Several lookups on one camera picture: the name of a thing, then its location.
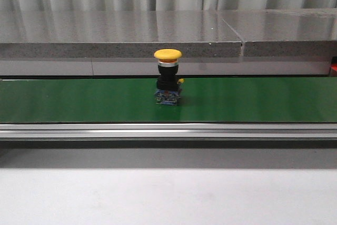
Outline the white cabinet front panel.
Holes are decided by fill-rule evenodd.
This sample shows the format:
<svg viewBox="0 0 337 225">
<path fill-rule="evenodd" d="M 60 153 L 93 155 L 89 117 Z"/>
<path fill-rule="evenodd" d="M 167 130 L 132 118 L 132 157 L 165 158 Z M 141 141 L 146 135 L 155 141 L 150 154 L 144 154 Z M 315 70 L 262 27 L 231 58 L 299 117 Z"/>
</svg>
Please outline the white cabinet front panel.
<svg viewBox="0 0 337 225">
<path fill-rule="evenodd" d="M 331 59 L 187 58 L 180 75 L 327 75 Z M 158 75 L 154 58 L 2 59 L 2 76 Z"/>
</svg>

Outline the grey stone countertop slab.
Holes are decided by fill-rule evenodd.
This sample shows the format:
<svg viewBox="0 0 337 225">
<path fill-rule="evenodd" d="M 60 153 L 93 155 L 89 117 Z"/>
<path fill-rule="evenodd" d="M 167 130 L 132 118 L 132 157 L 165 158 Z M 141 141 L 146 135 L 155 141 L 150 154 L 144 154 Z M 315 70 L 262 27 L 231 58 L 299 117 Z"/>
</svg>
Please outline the grey stone countertop slab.
<svg viewBox="0 0 337 225">
<path fill-rule="evenodd" d="M 234 57 L 241 40 L 214 11 L 1 12 L 1 58 Z"/>
</svg>

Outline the green conveyor belt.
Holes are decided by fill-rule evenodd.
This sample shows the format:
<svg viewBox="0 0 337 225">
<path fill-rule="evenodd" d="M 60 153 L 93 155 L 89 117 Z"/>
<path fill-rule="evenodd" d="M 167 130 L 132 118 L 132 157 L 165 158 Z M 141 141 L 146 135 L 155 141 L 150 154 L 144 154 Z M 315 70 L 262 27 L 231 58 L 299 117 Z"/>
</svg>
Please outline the green conveyor belt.
<svg viewBox="0 0 337 225">
<path fill-rule="evenodd" d="M 186 78 L 177 106 L 156 80 L 1 81 L 2 123 L 335 122 L 334 77 Z"/>
</svg>

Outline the red object at right edge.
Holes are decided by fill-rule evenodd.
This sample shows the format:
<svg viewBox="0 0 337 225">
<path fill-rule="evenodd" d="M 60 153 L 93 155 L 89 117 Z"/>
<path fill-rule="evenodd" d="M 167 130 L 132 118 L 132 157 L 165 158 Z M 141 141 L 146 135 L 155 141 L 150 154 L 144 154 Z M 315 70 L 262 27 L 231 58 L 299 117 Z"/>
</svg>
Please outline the red object at right edge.
<svg viewBox="0 0 337 225">
<path fill-rule="evenodd" d="M 329 77 L 337 77 L 337 64 L 336 63 L 331 64 Z"/>
</svg>

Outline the aluminium conveyor side rail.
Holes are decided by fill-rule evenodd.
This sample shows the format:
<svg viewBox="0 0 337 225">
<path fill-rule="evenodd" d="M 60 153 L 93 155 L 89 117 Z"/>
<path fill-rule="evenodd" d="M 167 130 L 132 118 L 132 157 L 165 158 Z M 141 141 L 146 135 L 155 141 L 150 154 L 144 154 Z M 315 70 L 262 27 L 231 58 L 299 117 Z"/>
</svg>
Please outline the aluminium conveyor side rail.
<svg viewBox="0 0 337 225">
<path fill-rule="evenodd" d="M 335 123 L 1 124 L 1 140 L 335 140 Z"/>
</svg>

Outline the grey stone slab right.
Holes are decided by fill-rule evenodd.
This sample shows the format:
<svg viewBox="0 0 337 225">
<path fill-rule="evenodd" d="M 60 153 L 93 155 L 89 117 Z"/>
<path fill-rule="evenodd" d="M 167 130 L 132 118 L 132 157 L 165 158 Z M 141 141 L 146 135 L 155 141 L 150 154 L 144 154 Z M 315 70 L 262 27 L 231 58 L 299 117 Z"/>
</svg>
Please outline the grey stone slab right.
<svg viewBox="0 0 337 225">
<path fill-rule="evenodd" d="M 336 9 L 218 11 L 242 41 L 244 57 L 336 56 Z"/>
</svg>

